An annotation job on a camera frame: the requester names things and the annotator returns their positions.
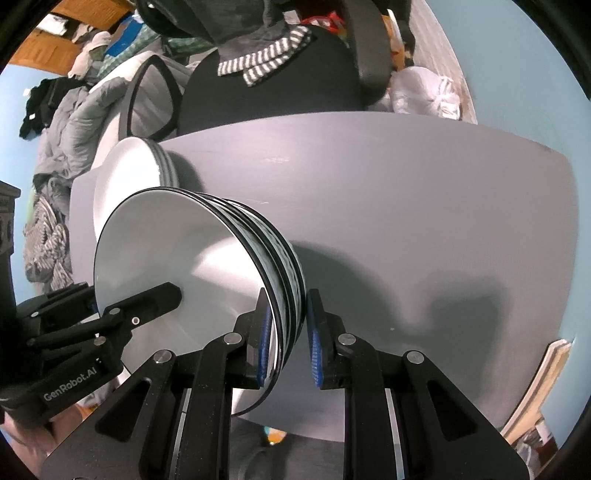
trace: metal screw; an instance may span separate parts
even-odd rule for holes
[[[170,350],[158,350],[152,357],[157,364],[165,364],[173,357]]]
[[[357,341],[355,335],[350,333],[341,333],[338,340],[341,345],[353,345]]]
[[[411,362],[412,364],[422,364],[425,360],[425,357],[423,356],[423,354],[421,352],[417,352],[417,351],[412,351],[407,353],[407,358],[408,361]]]
[[[242,342],[242,335],[240,335],[240,333],[230,332],[224,335],[223,341],[227,345],[236,345],[237,343]]]

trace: hand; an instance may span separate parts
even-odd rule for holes
[[[27,468],[37,477],[47,456],[82,422],[76,405],[53,417],[47,427],[28,429],[4,415],[2,427],[12,437],[11,446]]]

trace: white plate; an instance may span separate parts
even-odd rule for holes
[[[262,234],[271,242],[273,249],[279,256],[288,282],[291,288],[291,297],[294,301],[293,311],[293,337],[296,342],[304,324],[304,309],[306,303],[306,283],[304,281],[302,267],[293,246],[281,235],[281,233],[260,213],[234,200],[227,200],[229,205],[247,215],[262,231]]]
[[[183,294],[177,309],[133,330],[122,355],[131,372],[160,349],[177,355],[203,349],[231,332],[240,314],[255,309],[261,287],[272,289],[244,240],[203,203],[182,190],[139,192],[115,209],[100,235],[95,255],[100,313],[168,281]],[[268,298],[277,321],[277,301],[274,295]],[[262,401],[281,369],[282,345],[274,326],[265,387],[236,392],[240,394],[235,395],[234,412]]]
[[[262,271],[266,278],[268,278],[271,289],[275,292],[275,301],[277,302],[278,310],[277,317],[281,322],[283,348],[285,349],[290,331],[288,298],[283,290],[281,273],[275,267],[266,246],[259,240],[256,232],[249,229],[248,225],[235,216],[233,207],[226,200],[201,193],[191,193],[191,195],[200,198],[202,201],[207,202],[209,205],[217,209],[225,217],[226,221],[230,222],[239,231],[259,259]]]
[[[152,149],[154,157],[160,166],[160,180],[164,187],[179,187],[177,171],[168,152],[153,140],[144,139]]]
[[[109,215],[123,200],[140,190],[162,185],[160,162],[146,140],[129,137],[117,143],[105,158],[96,179],[93,201],[96,239]]]

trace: wooden cabinet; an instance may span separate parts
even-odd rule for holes
[[[67,75],[80,47],[67,38],[35,29],[18,48],[10,63]]]
[[[127,0],[62,0],[52,12],[108,30],[134,6]]]
[[[134,10],[127,0],[63,0],[53,13],[108,30],[126,13]],[[67,75],[80,47],[67,38],[35,29],[21,44],[10,63]]]

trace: pile of clothes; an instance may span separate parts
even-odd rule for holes
[[[127,91],[116,77],[89,93],[87,86],[69,90],[43,132],[33,175],[33,208],[25,235],[25,273],[43,284],[43,293],[72,283],[67,225],[70,191],[76,177],[90,170],[111,106]]]
[[[89,85],[95,85],[99,81],[98,73],[103,65],[103,59],[107,48],[111,43],[111,34],[99,30],[93,30],[86,34],[82,51],[74,61],[74,65],[68,72],[68,77],[84,80]]]
[[[169,38],[159,35],[144,24],[141,17],[134,15],[124,20],[111,37],[94,78],[96,81],[104,79],[123,62],[143,51],[163,54],[185,64],[185,60],[191,55],[210,50],[212,47],[211,42],[202,38]]]

